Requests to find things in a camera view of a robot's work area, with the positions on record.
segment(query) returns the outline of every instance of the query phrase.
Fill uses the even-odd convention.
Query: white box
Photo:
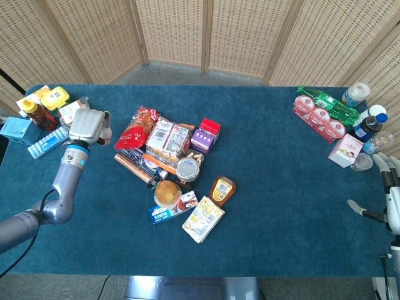
[[[346,134],[337,141],[328,158],[342,168],[348,167],[354,163],[363,145],[363,142],[360,142],[350,134]]]

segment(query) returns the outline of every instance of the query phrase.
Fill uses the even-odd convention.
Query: woven panel
[[[214,0],[210,69],[262,77],[290,0]]]
[[[46,2],[95,83],[109,83],[141,59],[125,1]]]
[[[368,104],[387,109],[389,120],[384,130],[393,133],[396,142],[385,153],[400,158],[400,36],[370,65],[358,80],[372,87]]]
[[[15,102],[20,100],[22,97],[23,95],[15,87],[10,85],[3,77],[0,76],[0,102],[4,103],[10,109],[18,112],[19,109]]]
[[[203,0],[136,0],[149,59],[201,65]]]
[[[305,0],[273,86],[335,86],[400,11],[398,0]]]
[[[24,89],[79,77],[27,0],[0,1],[1,68]]]

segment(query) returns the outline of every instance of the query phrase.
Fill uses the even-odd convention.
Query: green plastic bottle
[[[353,125],[355,120],[358,119],[358,112],[354,108],[345,106],[342,102],[322,91],[299,86],[297,92],[312,97],[316,106],[326,109],[333,118],[338,119],[345,125]]]

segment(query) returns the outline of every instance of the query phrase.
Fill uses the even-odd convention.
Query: blue table
[[[391,234],[347,205],[381,211],[376,167],[364,173],[328,159],[333,148],[292,113],[295,87],[61,85],[72,99],[111,112],[112,144],[140,106],[179,123],[222,124],[195,185],[199,199],[214,179],[237,184],[226,214],[202,244],[181,228],[188,213],[153,226],[153,192],[114,160],[110,145],[91,147],[75,212],[43,226],[15,273],[168,276],[378,276]],[[340,98],[344,88],[325,88]],[[0,167],[0,219],[30,208],[51,189],[64,150],[34,161],[10,143]],[[0,257],[0,269],[26,248]]]

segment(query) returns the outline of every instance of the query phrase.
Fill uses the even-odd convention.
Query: yellow container
[[[40,101],[50,111],[63,107],[69,99],[69,94],[61,87],[55,87],[45,94]]]

